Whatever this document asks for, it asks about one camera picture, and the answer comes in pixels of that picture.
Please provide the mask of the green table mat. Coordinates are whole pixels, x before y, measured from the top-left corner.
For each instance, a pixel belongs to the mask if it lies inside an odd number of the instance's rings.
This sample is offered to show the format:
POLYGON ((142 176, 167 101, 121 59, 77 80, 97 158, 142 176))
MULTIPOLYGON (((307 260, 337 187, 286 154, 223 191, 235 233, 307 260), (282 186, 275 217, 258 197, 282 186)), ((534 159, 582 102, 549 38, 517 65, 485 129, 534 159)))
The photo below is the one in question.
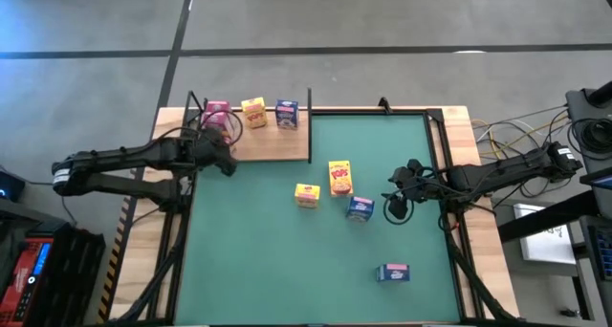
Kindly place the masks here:
POLYGON ((430 164, 420 116, 316 116, 312 160, 241 163, 227 177, 200 172, 186 239, 175 321, 247 325, 459 319, 439 205, 383 217, 393 171, 430 164), (332 197, 328 163, 349 161, 354 193, 332 197), (297 184, 319 185, 317 208, 299 207, 297 184), (368 222, 346 218, 352 197, 375 202, 368 222), (410 280, 378 282, 382 264, 410 280))

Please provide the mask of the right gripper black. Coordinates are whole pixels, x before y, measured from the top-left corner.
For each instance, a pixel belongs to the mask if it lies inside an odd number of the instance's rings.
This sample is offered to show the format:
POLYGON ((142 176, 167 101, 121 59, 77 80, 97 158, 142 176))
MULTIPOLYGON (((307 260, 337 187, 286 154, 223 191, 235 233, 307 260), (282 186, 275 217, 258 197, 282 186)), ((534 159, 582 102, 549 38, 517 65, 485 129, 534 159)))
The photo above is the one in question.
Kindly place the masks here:
POLYGON ((405 166, 397 167, 389 182, 396 190, 385 194, 385 219, 410 220, 414 213, 414 205, 425 198, 427 176, 430 168, 423 166, 418 160, 411 159, 405 166))

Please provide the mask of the white paper sheet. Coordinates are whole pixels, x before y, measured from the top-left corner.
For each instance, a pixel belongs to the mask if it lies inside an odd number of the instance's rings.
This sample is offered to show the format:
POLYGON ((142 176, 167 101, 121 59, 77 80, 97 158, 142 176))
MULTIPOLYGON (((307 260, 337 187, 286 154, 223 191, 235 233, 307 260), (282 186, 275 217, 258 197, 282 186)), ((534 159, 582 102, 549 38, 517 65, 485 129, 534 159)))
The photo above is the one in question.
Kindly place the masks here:
POLYGON ((546 229, 519 240, 527 261, 575 265, 572 240, 566 225, 546 229))

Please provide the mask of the black ribbed case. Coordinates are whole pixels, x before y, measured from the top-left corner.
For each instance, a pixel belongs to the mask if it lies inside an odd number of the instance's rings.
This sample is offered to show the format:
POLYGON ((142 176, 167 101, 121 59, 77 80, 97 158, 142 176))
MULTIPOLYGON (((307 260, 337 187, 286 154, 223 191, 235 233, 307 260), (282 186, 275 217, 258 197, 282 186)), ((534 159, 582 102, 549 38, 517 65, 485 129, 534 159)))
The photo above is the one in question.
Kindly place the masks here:
POLYGON ((55 235, 43 272, 41 327, 75 327, 85 318, 105 242, 71 225, 55 235))

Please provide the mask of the black diagonal bar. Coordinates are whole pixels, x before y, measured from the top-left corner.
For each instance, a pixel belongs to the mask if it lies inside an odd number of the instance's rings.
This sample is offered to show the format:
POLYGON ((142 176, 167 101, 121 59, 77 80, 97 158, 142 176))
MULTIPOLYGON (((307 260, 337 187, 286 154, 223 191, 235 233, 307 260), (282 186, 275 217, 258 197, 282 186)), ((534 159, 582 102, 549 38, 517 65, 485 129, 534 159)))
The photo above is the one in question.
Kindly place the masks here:
POLYGON ((593 188, 498 228, 502 243, 575 221, 612 228, 612 190, 593 188))

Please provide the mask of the Frosted Flakes cereal box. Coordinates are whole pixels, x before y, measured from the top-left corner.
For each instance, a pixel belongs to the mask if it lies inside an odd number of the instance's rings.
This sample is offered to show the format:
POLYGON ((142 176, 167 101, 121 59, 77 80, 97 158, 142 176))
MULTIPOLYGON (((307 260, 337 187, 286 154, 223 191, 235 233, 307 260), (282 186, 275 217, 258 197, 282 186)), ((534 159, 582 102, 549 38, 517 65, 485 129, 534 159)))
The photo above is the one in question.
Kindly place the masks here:
POLYGON ((407 264, 382 264, 376 269, 378 282, 406 282, 410 280, 410 270, 407 264))
POLYGON ((346 211, 346 218, 358 222, 368 222, 374 212, 375 202, 362 197, 352 197, 346 211))
POLYGON ((297 129, 299 108, 296 101, 278 99, 274 111, 279 128, 297 129))

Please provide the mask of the yellow black hazard tape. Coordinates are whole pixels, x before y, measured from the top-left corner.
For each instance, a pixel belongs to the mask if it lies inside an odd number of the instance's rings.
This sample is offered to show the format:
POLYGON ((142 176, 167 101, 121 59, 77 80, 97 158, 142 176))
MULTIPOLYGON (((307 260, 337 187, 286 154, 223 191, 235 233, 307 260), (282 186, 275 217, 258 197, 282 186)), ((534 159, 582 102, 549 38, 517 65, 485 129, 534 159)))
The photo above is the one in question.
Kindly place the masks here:
POLYGON ((106 322, 111 314, 114 296, 118 287, 121 261, 125 253, 126 234, 129 233, 128 219, 134 214, 134 200, 124 197, 120 207, 120 218, 113 239, 106 275, 103 281, 96 323, 106 322))

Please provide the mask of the Corn Pops cereal box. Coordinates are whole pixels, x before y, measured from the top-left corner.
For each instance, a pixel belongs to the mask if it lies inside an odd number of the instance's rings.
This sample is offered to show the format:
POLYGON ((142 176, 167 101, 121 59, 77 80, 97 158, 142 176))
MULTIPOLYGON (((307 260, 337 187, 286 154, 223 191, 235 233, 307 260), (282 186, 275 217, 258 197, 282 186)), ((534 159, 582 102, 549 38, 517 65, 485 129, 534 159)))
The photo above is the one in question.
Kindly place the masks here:
POLYGON ((319 196, 319 185, 297 184, 295 187, 295 202, 299 207, 317 208, 319 196))
POLYGON ((350 196, 354 193, 351 164, 349 161, 329 162, 328 172, 332 197, 350 196))
POLYGON ((265 101, 262 97, 250 98, 241 102, 245 124, 251 128, 266 126, 268 123, 265 101))

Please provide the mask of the black device with blue light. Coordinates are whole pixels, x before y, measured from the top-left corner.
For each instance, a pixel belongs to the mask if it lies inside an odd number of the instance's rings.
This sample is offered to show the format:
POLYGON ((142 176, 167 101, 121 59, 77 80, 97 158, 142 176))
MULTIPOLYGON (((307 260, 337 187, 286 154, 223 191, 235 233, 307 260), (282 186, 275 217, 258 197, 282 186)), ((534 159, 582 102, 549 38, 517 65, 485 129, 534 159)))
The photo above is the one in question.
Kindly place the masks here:
POLYGON ((0 171, 0 199, 18 202, 25 188, 25 182, 9 173, 0 171))

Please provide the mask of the tablet with blue screen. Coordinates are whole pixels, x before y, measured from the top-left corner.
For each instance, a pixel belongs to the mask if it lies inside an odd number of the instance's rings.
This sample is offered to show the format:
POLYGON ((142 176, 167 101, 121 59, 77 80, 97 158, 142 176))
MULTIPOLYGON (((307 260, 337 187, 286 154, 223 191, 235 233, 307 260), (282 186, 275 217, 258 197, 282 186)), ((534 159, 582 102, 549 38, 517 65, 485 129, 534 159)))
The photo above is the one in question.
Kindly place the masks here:
POLYGON ((581 176, 579 181, 584 185, 612 190, 612 167, 581 176))

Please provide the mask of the grey cart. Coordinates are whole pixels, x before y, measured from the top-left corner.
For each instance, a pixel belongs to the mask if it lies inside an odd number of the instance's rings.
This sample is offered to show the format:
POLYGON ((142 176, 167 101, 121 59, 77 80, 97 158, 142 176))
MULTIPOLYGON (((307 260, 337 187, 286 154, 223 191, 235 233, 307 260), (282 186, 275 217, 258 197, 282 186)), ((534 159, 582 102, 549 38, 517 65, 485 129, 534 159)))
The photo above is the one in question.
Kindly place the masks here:
POLYGON ((586 170, 612 167, 612 80, 598 89, 565 95, 571 120, 568 139, 582 155, 586 170))

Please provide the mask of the black keyboard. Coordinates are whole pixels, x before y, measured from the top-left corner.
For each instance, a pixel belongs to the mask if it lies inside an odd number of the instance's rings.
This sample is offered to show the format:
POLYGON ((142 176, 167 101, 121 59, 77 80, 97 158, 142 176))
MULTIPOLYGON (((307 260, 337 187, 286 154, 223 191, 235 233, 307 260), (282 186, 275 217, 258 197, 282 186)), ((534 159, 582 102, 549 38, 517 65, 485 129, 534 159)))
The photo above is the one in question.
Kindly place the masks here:
POLYGON ((612 281, 612 229, 592 226, 588 231, 600 278, 612 281))

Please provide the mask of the wooden shelf board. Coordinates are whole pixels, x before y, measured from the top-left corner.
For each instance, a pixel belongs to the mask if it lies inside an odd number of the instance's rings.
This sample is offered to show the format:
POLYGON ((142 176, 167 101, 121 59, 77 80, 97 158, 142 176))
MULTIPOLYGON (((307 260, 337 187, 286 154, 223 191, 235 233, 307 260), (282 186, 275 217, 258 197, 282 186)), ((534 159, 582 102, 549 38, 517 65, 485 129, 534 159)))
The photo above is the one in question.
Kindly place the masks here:
POLYGON ((247 118, 237 109, 229 121, 235 127, 229 137, 237 142, 230 147, 232 157, 241 162, 307 161, 309 159, 309 114, 298 113, 297 129, 279 128, 274 111, 267 111, 268 123, 249 128, 247 118))

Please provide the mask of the red control unit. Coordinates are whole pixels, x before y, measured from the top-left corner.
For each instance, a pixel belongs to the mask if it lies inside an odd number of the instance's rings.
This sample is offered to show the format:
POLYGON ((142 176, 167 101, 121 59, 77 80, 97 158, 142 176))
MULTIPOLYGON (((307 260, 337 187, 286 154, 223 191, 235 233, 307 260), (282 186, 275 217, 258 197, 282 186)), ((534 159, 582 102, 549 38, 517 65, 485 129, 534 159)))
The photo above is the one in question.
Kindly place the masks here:
POLYGON ((0 296, 0 327, 25 327, 41 286, 52 238, 26 238, 12 267, 8 288, 0 296))

